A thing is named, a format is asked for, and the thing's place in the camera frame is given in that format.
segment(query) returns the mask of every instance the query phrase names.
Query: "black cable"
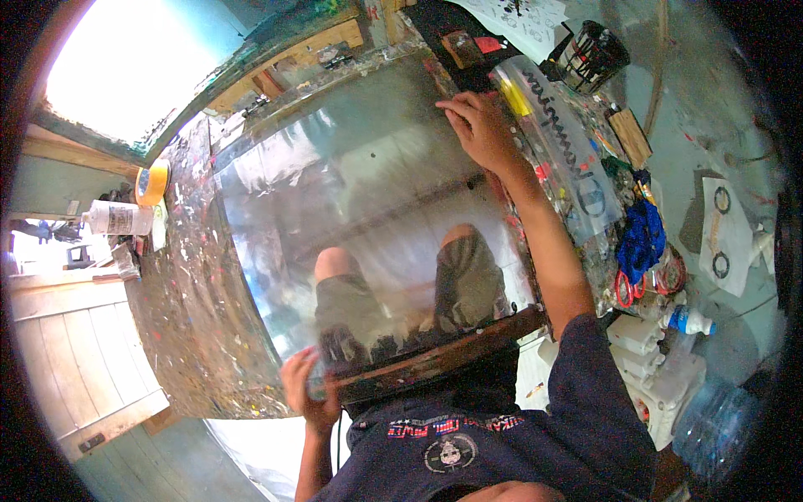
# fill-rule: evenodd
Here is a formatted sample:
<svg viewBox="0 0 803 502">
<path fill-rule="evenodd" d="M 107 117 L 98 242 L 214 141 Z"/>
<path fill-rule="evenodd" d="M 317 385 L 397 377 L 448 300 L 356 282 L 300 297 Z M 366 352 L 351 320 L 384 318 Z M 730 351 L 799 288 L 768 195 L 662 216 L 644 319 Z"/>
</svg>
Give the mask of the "black cable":
<svg viewBox="0 0 803 502">
<path fill-rule="evenodd" d="M 337 470 L 335 474 L 340 472 L 340 428 L 343 426 L 343 409 L 340 408 L 340 419 L 337 421 Z"/>
</svg>

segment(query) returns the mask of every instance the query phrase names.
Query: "wall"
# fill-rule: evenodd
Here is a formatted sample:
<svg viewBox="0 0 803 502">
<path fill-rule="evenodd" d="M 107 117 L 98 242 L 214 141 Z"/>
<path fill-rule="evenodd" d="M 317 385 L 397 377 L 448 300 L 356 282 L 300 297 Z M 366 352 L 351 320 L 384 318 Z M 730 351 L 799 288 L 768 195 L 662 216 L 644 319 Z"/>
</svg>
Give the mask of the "wall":
<svg viewBox="0 0 803 502">
<path fill-rule="evenodd" d="M 73 467 L 100 501 L 265 501 L 200 418 L 183 418 L 153 437 L 134 427 Z"/>
<path fill-rule="evenodd" d="M 11 211 L 66 214 L 70 201 L 79 201 L 78 214 L 89 210 L 93 199 L 121 182 L 131 180 L 109 173 L 51 159 L 22 155 L 14 176 Z"/>
</svg>

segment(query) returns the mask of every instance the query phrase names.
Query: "hand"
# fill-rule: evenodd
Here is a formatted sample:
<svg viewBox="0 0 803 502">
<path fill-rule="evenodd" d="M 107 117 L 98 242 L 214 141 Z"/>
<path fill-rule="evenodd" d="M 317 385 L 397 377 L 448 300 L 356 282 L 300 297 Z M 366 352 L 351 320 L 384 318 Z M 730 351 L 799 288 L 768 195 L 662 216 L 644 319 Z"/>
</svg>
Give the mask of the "hand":
<svg viewBox="0 0 803 502">
<path fill-rule="evenodd" d="M 315 401 L 307 394 L 307 378 L 318 361 L 315 347 L 307 347 L 287 359 L 282 366 L 281 375 L 287 404 L 307 420 L 308 429 L 329 434 L 332 426 L 340 418 L 340 400 L 331 382 L 326 382 L 326 400 Z"/>
<path fill-rule="evenodd" d="M 435 106 L 446 111 L 463 149 L 485 169 L 505 179 L 511 167 L 523 160 L 502 112 L 487 97 L 461 92 Z"/>
</svg>

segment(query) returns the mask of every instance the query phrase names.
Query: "paper sheet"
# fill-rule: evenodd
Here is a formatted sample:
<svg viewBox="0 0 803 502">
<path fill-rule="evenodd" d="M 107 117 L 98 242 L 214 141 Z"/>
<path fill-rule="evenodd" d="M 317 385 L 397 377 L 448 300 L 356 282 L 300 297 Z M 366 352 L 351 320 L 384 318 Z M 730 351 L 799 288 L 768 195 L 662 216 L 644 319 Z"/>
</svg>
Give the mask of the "paper sheet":
<svg viewBox="0 0 803 502">
<path fill-rule="evenodd" d="M 555 48 L 555 27 L 569 19 L 564 15 L 566 6 L 556 0 L 521 0 L 518 13 L 512 0 L 449 1 L 471 12 L 488 31 L 503 36 L 536 63 Z"/>
<path fill-rule="evenodd" d="M 722 190 L 717 204 L 715 196 L 720 187 Z M 705 219 L 700 270 L 718 287 L 741 297 L 752 262 L 750 225 L 730 183 L 722 179 L 703 178 L 703 196 Z"/>
</svg>

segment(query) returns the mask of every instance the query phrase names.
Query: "yellow tape roll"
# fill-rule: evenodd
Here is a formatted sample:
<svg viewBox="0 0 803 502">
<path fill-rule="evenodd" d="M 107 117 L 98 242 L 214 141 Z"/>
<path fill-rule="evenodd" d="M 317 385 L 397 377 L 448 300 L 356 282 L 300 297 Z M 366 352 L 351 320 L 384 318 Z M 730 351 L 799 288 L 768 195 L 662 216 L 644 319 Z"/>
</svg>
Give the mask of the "yellow tape roll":
<svg viewBox="0 0 803 502">
<path fill-rule="evenodd" d="M 137 204 L 155 206 L 165 195 L 167 181 L 170 178 L 170 162 L 157 159 L 150 169 L 142 169 L 137 175 Z"/>
</svg>

